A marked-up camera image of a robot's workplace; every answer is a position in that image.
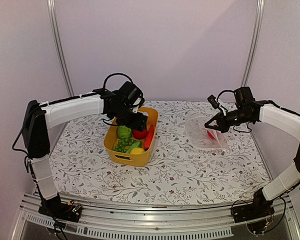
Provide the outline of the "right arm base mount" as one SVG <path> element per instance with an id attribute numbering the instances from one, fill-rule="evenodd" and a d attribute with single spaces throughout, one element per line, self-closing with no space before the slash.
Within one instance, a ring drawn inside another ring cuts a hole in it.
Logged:
<path id="1" fill-rule="evenodd" d="M 247 229 L 255 235 L 260 235 L 266 232 L 273 214 L 275 213 L 273 207 L 273 200 L 266 200 L 263 194 L 263 188 L 257 190 L 253 194 L 252 203 L 244 201 L 244 205 L 235 206 L 235 201 L 230 209 L 235 223 L 252 221 L 259 218 L 270 217 L 269 220 L 255 221 L 247 224 Z"/>

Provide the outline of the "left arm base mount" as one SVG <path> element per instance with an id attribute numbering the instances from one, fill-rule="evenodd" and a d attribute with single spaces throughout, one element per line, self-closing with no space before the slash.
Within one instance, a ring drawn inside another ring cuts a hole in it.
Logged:
<path id="1" fill-rule="evenodd" d="M 82 214 L 82 205 L 74 203 L 73 200 L 64 203 L 59 196 L 56 196 L 49 200 L 43 199 L 38 212 L 57 220 L 78 223 Z"/>

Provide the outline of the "green toy apple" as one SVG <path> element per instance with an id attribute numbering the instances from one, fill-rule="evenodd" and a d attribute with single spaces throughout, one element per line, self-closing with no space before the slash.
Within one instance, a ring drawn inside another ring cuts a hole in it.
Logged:
<path id="1" fill-rule="evenodd" d="M 130 139 L 133 135 L 133 130 L 129 127 L 124 125 L 120 125 L 117 127 L 117 137 L 120 140 Z"/>

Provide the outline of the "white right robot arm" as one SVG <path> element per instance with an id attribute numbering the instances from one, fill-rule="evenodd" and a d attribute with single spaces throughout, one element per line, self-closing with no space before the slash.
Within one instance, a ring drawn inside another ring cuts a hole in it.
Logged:
<path id="1" fill-rule="evenodd" d="M 260 123 L 287 135 L 296 144 L 296 153 L 286 169 L 254 193 L 248 213 L 252 218 L 259 218 L 273 200 L 300 186 L 300 114 L 273 100 L 255 99 L 248 86 L 226 89 L 221 93 L 233 94 L 235 109 L 227 110 L 219 95 L 210 95 L 207 100 L 218 113 L 205 123 L 207 129 L 226 133 L 231 127 Z"/>

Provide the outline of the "red toy apple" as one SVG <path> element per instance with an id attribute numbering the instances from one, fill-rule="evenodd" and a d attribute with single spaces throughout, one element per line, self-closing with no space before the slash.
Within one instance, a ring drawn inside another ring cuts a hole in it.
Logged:
<path id="1" fill-rule="evenodd" d="M 208 135 L 211 139 L 216 139 L 216 138 L 217 138 L 216 131 L 214 131 L 213 129 L 207 129 L 206 132 L 207 132 L 207 135 Z"/>

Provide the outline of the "clear zip top bag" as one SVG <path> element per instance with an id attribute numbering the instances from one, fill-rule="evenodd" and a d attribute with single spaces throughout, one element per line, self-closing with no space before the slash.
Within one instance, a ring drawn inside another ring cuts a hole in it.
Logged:
<path id="1" fill-rule="evenodd" d="M 228 141 L 227 137 L 216 131 L 216 139 L 211 139 L 207 134 L 205 123 L 209 118 L 200 113 L 191 112 L 185 121 L 185 131 L 189 142 L 197 150 L 214 151 L 214 150 L 227 150 Z"/>

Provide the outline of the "red toy tomato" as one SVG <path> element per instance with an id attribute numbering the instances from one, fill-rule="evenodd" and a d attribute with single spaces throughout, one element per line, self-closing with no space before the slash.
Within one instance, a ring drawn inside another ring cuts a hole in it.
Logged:
<path id="1" fill-rule="evenodd" d="M 146 138 L 146 136 L 148 135 L 148 129 L 146 128 L 143 131 L 139 131 L 139 130 L 133 130 L 132 131 L 133 137 L 138 139 L 138 140 L 142 140 L 144 138 Z"/>

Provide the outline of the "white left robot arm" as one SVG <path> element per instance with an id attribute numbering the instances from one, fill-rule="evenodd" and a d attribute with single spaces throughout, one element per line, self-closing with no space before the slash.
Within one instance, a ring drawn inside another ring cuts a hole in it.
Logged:
<path id="1" fill-rule="evenodd" d="M 139 108 L 145 102 L 143 92 L 132 82 L 125 82 L 118 90 L 95 89 L 86 94 L 51 102 L 28 103 L 22 126 L 22 138 L 34 174 L 34 182 L 45 202 L 45 209 L 53 216 L 64 213 L 64 205 L 55 199 L 58 192 L 49 163 L 50 140 L 48 131 L 72 120 L 106 115 L 118 126 L 143 131 L 148 117 Z"/>

